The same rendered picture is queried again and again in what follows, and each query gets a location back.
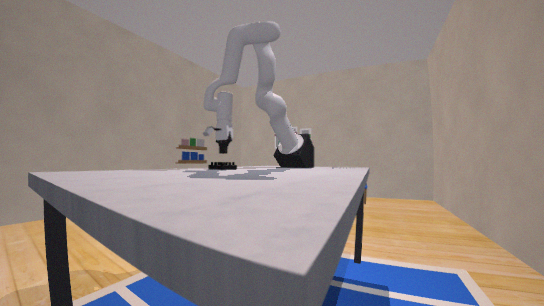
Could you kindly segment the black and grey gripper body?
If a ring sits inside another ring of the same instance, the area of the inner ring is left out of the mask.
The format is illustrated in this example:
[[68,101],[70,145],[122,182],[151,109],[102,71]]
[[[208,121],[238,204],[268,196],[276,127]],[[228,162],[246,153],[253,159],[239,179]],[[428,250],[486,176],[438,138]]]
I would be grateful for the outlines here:
[[[228,136],[231,135],[233,139],[233,126],[232,122],[226,120],[217,121],[216,128],[221,128],[219,131],[216,131],[215,138],[216,140],[226,140]],[[228,127],[229,126],[229,127]]]

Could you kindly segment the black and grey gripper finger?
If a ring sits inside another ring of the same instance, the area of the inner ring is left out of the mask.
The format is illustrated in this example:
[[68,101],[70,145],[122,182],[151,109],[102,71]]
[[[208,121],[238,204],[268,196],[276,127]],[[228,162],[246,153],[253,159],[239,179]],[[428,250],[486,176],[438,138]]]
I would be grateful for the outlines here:
[[231,135],[228,136],[227,140],[223,140],[222,153],[224,153],[224,154],[227,154],[228,145],[232,141]]
[[224,153],[222,153],[223,141],[222,140],[216,140],[216,143],[219,144],[219,153],[224,154]]

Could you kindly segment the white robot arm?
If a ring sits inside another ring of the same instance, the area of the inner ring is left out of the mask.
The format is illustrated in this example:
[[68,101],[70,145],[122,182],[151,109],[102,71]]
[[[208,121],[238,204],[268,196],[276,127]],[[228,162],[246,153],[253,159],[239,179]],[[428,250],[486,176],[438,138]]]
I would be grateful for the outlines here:
[[[270,125],[280,143],[278,149],[282,154],[291,154],[303,145],[302,136],[296,134],[286,116],[284,100],[272,92],[276,76],[276,60],[270,47],[270,42],[276,41],[281,34],[279,25],[275,22],[257,22],[239,25],[232,28],[228,34],[222,73],[220,77],[209,84],[204,97],[204,109],[217,112],[217,120],[232,121],[232,100],[230,92],[214,92],[223,85],[235,84],[238,79],[243,48],[253,44],[255,49],[259,79],[256,89],[256,104],[270,117]],[[272,83],[272,85],[271,85]],[[281,145],[282,143],[282,145]]]

